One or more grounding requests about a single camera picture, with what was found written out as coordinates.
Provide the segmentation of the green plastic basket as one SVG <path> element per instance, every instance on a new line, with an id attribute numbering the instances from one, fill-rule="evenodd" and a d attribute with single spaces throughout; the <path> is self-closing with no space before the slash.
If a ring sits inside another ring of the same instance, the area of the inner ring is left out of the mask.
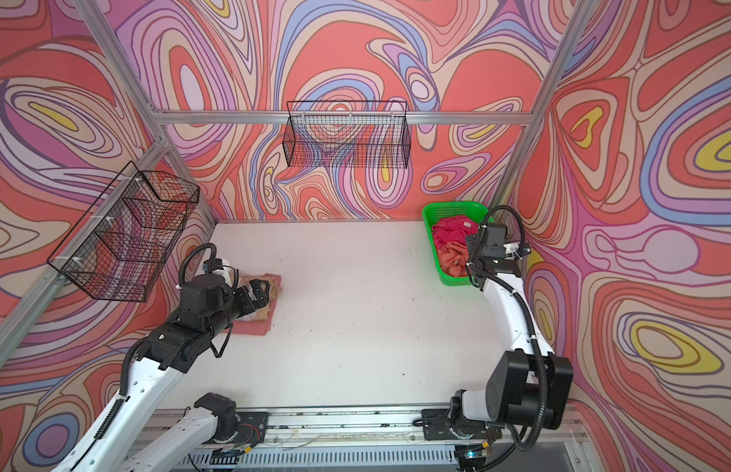
<path id="1" fill-rule="evenodd" d="M 487 208 L 474 202 L 440 202 L 422 210 L 422 220 L 440 281 L 447 286 L 466 286 L 470 258 L 466 238 L 475 236 Z"/>

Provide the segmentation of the coral orange t shirt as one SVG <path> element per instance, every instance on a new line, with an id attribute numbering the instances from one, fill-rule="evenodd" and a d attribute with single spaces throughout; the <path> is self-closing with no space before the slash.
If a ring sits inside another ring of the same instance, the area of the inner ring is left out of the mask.
<path id="1" fill-rule="evenodd" d="M 439 267 L 448 277 L 467 277 L 468 248 L 457 241 L 450 241 L 437 250 Z"/>

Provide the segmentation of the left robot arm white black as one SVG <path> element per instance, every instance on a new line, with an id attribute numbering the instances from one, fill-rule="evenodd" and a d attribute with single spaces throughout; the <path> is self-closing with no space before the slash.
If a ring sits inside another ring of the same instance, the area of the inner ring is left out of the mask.
<path id="1" fill-rule="evenodd" d="M 133 454 L 131 448 L 167 394 L 195 361 L 221 358 L 217 336 L 272 301 L 272 284 L 244 279 L 217 256 L 213 243 L 193 249 L 180 265 L 178 307 L 123 358 L 120 387 L 93 425 L 57 465 L 59 471 L 170 471 L 206 443 L 229 444 L 239 432 L 237 405 L 206 393 L 165 433 Z"/>

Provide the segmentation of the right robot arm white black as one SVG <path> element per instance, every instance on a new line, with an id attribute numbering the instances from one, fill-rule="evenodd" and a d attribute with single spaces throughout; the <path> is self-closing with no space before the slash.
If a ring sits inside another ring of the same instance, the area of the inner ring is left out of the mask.
<path id="1" fill-rule="evenodd" d="M 543 431 L 561 425 L 574 368 L 555 353 L 526 299 L 520 262 L 530 245 L 520 214 L 494 206 L 466 242 L 468 279 L 490 304 L 504 349 L 483 389 L 453 396 L 448 419 L 503 428 L 513 450 L 528 452 Z"/>

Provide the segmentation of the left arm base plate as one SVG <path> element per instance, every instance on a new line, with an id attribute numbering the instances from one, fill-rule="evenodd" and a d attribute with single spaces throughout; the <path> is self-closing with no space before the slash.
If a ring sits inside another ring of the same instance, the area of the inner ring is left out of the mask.
<path id="1" fill-rule="evenodd" d="M 259 444 L 265 441 L 270 414 L 263 410 L 237 410 L 236 420 L 225 426 L 219 422 L 217 433 L 205 444 Z"/>

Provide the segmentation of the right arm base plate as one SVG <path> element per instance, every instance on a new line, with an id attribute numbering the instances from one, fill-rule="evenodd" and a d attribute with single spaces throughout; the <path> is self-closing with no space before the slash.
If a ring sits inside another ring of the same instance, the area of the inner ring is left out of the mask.
<path id="1" fill-rule="evenodd" d="M 503 437 L 502 430 L 490 423 L 466 418 L 462 409 L 428 408 L 412 425 L 421 428 L 427 441 L 489 441 L 494 443 Z"/>

